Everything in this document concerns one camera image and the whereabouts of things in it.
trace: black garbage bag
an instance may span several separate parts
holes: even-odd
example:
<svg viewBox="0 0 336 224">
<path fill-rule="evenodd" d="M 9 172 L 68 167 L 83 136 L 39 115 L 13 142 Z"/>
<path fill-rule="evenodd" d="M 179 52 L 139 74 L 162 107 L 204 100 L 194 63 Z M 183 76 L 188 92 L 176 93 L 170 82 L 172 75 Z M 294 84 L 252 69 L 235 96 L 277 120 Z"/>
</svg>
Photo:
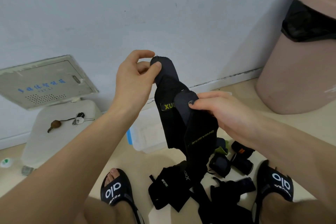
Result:
<svg viewBox="0 0 336 224">
<path fill-rule="evenodd" d="M 294 0 L 282 22 L 281 32 L 293 42 L 336 39 L 336 19 Z"/>
</svg>

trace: leg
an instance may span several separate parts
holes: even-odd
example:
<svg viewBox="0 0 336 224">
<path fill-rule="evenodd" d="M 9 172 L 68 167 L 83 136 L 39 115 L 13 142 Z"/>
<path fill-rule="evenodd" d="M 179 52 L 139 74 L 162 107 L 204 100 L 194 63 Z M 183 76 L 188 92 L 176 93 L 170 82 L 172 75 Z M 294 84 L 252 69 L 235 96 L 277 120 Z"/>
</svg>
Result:
<svg viewBox="0 0 336 224">
<path fill-rule="evenodd" d="M 113 179 L 119 176 L 118 170 L 111 169 L 105 186 Z M 120 201 L 115 206 L 110 206 L 96 198 L 88 197 L 84 203 L 83 211 L 81 211 L 74 224 L 135 224 L 135 218 L 131 206 Z"/>
<path fill-rule="evenodd" d="M 269 166 L 277 169 L 271 162 Z M 271 193 L 264 198 L 260 219 L 263 224 L 336 223 L 336 215 L 320 201 L 288 202 L 277 193 Z"/>
</svg>

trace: white plastic bin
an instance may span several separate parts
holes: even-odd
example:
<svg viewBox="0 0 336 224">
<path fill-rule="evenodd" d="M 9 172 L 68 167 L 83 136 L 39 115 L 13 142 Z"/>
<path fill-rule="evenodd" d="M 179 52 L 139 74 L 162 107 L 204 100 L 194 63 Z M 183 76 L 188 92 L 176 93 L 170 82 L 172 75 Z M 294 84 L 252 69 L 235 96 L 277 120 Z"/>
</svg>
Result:
<svg viewBox="0 0 336 224">
<path fill-rule="evenodd" d="M 127 131 L 128 143 L 137 151 L 151 153 L 167 147 L 159 112 L 156 107 L 140 112 Z"/>
</svg>

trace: forearm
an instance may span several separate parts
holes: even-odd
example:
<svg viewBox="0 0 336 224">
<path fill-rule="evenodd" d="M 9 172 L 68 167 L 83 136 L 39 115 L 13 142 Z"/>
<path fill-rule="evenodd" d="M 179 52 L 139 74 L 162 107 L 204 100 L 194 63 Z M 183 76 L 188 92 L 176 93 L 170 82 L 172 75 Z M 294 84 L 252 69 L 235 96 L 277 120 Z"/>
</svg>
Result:
<svg viewBox="0 0 336 224">
<path fill-rule="evenodd" d="M 265 118 L 255 149 L 336 210 L 336 147 L 303 131 Z"/>
<path fill-rule="evenodd" d="M 112 107 L 0 199 L 4 223 L 71 222 L 132 121 Z"/>
</svg>

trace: hand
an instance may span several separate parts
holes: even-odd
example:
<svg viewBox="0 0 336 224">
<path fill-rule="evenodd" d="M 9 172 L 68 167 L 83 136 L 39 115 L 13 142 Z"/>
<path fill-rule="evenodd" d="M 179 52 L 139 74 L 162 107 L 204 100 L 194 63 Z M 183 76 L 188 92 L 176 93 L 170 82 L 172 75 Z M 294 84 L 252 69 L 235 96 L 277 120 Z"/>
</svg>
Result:
<svg viewBox="0 0 336 224">
<path fill-rule="evenodd" d="M 210 111 L 217 118 L 219 127 L 230 137 L 253 148 L 253 139 L 258 137 L 266 117 L 223 91 L 204 92 L 197 96 L 199 99 L 190 103 L 190 108 Z"/>
<path fill-rule="evenodd" d="M 135 120 L 148 100 L 155 77 L 161 70 L 161 63 L 152 66 L 142 58 L 152 58 L 149 50 L 135 50 L 119 66 L 115 84 L 115 96 L 110 109 L 118 108 L 128 112 Z"/>
</svg>

